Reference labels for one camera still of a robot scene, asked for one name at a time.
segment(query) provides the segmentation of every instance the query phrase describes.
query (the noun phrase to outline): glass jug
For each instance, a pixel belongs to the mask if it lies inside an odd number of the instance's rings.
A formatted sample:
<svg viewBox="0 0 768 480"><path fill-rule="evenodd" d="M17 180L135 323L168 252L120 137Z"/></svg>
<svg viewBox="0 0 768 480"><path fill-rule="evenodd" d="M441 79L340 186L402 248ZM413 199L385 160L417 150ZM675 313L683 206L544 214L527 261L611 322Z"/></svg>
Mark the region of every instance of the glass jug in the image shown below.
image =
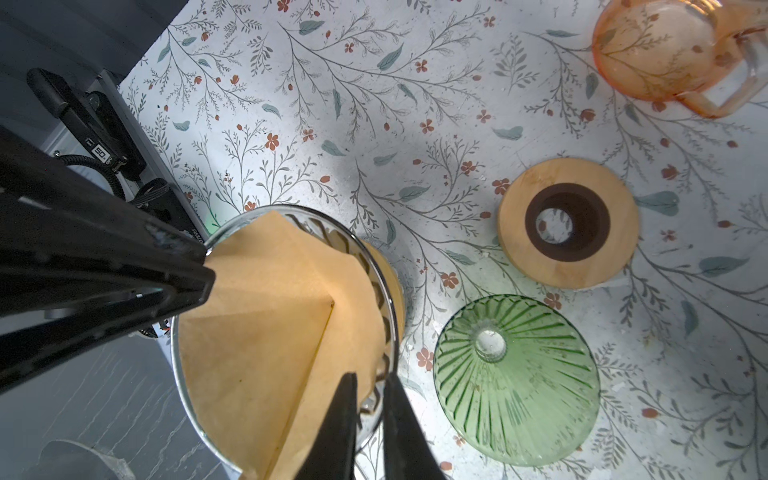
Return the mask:
<svg viewBox="0 0 768 480"><path fill-rule="evenodd" d="M702 117L720 118L768 84L766 27L768 2L612 0L594 28L592 53L620 92L678 100ZM722 97L723 86L713 87L729 83L743 61L741 86L719 104L705 96Z"/></svg>

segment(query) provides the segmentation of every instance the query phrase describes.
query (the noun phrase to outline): wooden ring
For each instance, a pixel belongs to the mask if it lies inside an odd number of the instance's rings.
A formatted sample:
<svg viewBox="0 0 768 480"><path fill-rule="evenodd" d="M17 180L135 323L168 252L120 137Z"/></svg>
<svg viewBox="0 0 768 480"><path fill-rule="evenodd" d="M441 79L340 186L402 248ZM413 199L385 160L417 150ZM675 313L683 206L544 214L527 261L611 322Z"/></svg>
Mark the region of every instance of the wooden ring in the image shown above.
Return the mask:
<svg viewBox="0 0 768 480"><path fill-rule="evenodd" d="M573 231L561 243L538 234L543 210L563 210ZM594 286L618 273L632 257L640 218L632 194L606 167L555 158L527 169L498 209L498 240L526 276L558 288Z"/></svg>

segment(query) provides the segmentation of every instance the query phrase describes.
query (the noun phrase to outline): floral tablecloth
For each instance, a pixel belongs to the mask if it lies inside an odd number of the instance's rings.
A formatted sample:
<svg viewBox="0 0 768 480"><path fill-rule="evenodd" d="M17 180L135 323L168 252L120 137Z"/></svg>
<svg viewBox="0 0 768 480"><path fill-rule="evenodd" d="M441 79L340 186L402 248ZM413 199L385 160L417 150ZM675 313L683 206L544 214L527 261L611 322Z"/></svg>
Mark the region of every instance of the floral tablecloth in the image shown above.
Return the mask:
<svg viewBox="0 0 768 480"><path fill-rule="evenodd" d="M211 231L299 203L393 262L399 373L447 476L768 478L768 94L720 121L626 98L593 67L595 0L238 2L192 0L121 93ZM634 258L589 290L525 278L496 237L509 184L561 156L640 206ZM435 397L439 332L491 293L559 310L600 370L597 424L553 465L486 458ZM383 477L381 446L357 478Z"/></svg>

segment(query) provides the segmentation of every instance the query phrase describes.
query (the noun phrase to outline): brown paper filter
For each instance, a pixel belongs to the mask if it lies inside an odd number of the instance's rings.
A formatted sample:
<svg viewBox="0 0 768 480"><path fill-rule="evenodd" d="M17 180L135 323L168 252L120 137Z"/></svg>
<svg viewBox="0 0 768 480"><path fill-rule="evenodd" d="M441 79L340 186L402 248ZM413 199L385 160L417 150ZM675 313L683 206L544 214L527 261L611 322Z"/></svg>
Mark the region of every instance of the brown paper filter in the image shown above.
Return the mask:
<svg viewBox="0 0 768 480"><path fill-rule="evenodd" d="M218 245L209 300L182 315L179 347L195 415L246 478L293 478L341 375L371 392L384 348L357 260L277 212Z"/></svg>

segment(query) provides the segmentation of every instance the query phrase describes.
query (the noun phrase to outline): dark ring insert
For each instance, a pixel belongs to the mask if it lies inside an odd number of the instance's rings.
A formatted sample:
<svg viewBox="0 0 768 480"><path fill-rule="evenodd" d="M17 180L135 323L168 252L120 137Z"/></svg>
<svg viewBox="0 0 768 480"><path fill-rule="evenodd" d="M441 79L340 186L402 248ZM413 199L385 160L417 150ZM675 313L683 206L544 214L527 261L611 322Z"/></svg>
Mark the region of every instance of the dark ring insert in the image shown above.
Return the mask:
<svg viewBox="0 0 768 480"><path fill-rule="evenodd" d="M563 210L573 221L571 236L562 243L547 243L536 230L536 217L549 208ZM555 184L533 197L525 211L525 231L531 243L547 257L560 262L578 262L594 255L611 231L611 216L605 202L579 184Z"/></svg>

